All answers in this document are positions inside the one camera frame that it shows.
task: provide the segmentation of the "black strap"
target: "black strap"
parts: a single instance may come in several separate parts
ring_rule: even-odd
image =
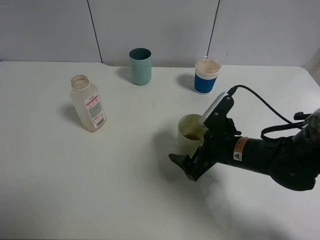
[[[272,132],[277,132],[277,131],[283,131],[283,130],[288,130],[288,129],[298,129],[301,128],[304,125],[304,122],[296,122],[296,123],[289,123],[285,125],[277,125],[277,126],[270,126],[261,131],[261,139],[265,140],[269,143],[277,143],[277,142],[283,142],[287,139],[292,138],[293,136],[282,136],[278,138],[270,138],[265,136],[267,133],[272,133]]]

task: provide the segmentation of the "warning label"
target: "warning label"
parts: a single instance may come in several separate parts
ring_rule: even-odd
[[[92,96],[84,101],[84,103],[90,114],[94,128],[99,128],[106,119],[105,113],[98,98],[98,93],[95,91]]]
[[[242,152],[248,140],[248,137],[241,137],[238,139],[233,150],[233,160],[242,161]]]

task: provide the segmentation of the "barcode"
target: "barcode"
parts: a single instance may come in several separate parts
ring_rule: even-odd
[[[102,119],[96,124],[96,126],[99,127],[99,126],[104,122],[104,120],[105,120],[105,119],[102,118]]]

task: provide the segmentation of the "orange sticker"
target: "orange sticker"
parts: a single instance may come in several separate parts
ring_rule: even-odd
[[[242,161],[242,152],[248,140],[248,137],[241,137],[238,139],[233,150],[233,160]]]

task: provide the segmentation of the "black cable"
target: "black cable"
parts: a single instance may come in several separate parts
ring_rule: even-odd
[[[278,113],[272,106],[269,105],[269,103],[267,103],[261,96],[259,96],[258,93],[256,93],[255,91],[253,91],[251,88],[245,86],[245,85],[236,85],[234,87],[232,87],[229,91],[228,94],[230,96],[232,96],[237,88],[243,88],[248,90],[249,92],[251,92],[252,94],[254,94],[258,99],[260,99],[261,102],[263,102],[272,112],[274,112],[279,118],[281,118],[282,120],[284,120],[285,122],[287,122],[288,124],[292,124],[291,121],[289,121],[288,119],[286,119],[284,116],[282,116],[280,113]]]
[[[277,125],[277,126],[270,126],[261,131],[261,139],[265,140],[269,143],[277,143],[277,142],[283,142],[286,141],[287,139],[291,139],[293,136],[282,136],[278,138],[270,138],[265,136],[265,134],[272,133],[272,132],[277,132],[277,131],[283,131],[283,130],[288,130],[288,129],[299,129],[304,126],[304,122],[295,122],[295,123],[289,123],[285,125]]]

